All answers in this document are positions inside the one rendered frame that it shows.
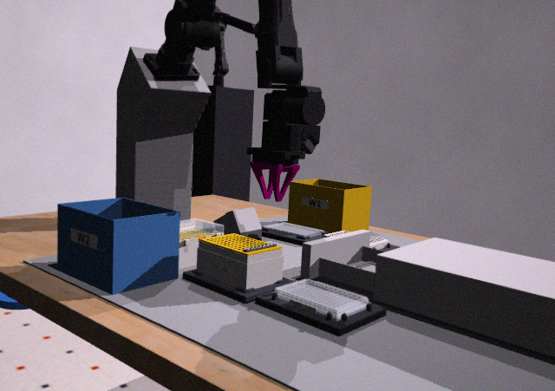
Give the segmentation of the blue open-top bin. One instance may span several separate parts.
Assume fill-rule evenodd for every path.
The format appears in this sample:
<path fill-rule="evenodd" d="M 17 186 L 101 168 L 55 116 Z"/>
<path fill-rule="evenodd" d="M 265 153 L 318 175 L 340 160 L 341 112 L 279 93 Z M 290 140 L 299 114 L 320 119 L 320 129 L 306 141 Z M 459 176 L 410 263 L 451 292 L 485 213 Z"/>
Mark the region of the blue open-top bin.
<path fill-rule="evenodd" d="M 111 295 L 177 279 L 179 248 L 179 211 L 125 198 L 57 204 L 57 270 Z"/>

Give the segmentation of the yellow open-top bin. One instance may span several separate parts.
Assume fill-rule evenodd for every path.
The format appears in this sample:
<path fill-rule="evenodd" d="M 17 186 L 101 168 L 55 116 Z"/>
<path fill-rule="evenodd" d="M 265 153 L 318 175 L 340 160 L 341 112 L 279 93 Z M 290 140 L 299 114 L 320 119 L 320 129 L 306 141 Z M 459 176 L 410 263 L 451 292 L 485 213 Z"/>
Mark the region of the yellow open-top bin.
<path fill-rule="evenodd" d="M 288 223 L 329 233 L 369 230 L 372 186 L 326 179 L 291 181 Z"/>

